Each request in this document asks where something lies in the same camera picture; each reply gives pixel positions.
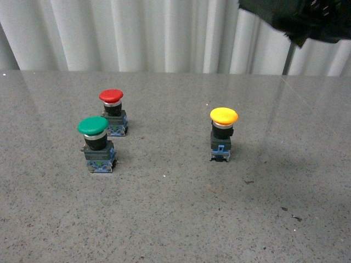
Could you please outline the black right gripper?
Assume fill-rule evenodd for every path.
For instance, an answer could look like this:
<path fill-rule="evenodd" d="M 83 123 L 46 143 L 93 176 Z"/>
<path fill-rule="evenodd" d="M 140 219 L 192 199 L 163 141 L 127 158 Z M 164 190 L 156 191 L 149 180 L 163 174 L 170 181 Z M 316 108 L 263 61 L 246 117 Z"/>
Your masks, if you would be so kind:
<path fill-rule="evenodd" d="M 325 43 L 350 40 L 350 1 L 239 1 L 239 8 L 257 15 L 292 43 L 310 38 Z"/>

